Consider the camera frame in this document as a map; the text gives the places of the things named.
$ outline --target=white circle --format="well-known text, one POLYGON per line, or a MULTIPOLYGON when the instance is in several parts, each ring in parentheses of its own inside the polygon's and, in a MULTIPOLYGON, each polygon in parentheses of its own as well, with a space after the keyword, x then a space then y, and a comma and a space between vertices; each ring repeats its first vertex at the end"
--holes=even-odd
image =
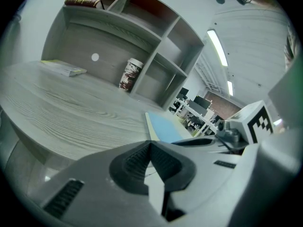
POLYGON ((97 61, 97 60, 99 60, 99 55, 98 55, 97 53, 93 53, 93 54, 91 55, 91 59, 92 59, 93 61, 97 61))

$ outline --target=brick wall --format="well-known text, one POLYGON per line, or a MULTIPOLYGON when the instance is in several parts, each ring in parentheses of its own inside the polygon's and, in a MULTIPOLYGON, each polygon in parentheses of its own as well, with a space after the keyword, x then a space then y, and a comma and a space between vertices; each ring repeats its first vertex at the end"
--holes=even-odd
POLYGON ((205 98, 208 100, 212 100, 210 109, 217 113, 223 119, 229 118, 240 110, 240 108, 235 104, 232 104, 226 99, 217 96, 216 94, 213 94, 211 92, 208 92, 205 98))

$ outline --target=desk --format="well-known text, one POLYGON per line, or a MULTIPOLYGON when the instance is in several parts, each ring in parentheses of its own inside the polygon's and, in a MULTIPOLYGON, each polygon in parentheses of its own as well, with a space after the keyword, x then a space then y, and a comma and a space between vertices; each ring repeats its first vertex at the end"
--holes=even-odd
POLYGON ((194 109, 192 109, 191 107, 189 107, 187 105, 187 103, 179 100, 178 98, 176 98, 176 101, 178 101, 179 103, 181 103, 180 107, 176 110, 176 112, 174 113, 174 115, 177 114, 177 112, 180 110, 181 106, 184 106, 187 110, 189 110, 194 116, 198 117, 199 119, 201 119, 202 121, 205 122, 205 124, 201 127, 201 129, 195 134, 194 137, 197 137, 204 129, 205 127, 206 130, 205 132, 210 128, 213 132, 217 132, 217 127, 211 123, 209 120, 207 120, 206 118, 204 118, 202 115, 200 115, 199 113, 197 113, 194 109))
POLYGON ((145 112, 173 117, 89 74, 66 77, 38 61, 0 70, 0 105, 34 143, 74 160, 149 140, 145 112))

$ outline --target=bookshelf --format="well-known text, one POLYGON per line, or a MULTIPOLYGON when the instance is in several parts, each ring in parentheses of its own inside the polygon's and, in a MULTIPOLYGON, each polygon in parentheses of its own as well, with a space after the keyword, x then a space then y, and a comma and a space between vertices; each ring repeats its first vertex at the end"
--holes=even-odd
POLYGON ((167 110, 193 69, 203 43, 159 0, 102 0, 105 9, 65 6, 55 18, 42 60, 59 59, 119 86, 127 60, 144 63, 130 97, 167 110), (99 55, 98 61, 91 59, 99 55))

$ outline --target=book spine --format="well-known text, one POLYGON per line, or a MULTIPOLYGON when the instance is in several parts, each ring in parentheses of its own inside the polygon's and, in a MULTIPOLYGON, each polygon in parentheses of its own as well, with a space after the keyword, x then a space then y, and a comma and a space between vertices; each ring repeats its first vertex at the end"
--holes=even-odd
POLYGON ((95 8, 100 0, 65 0, 65 5, 77 5, 95 8))

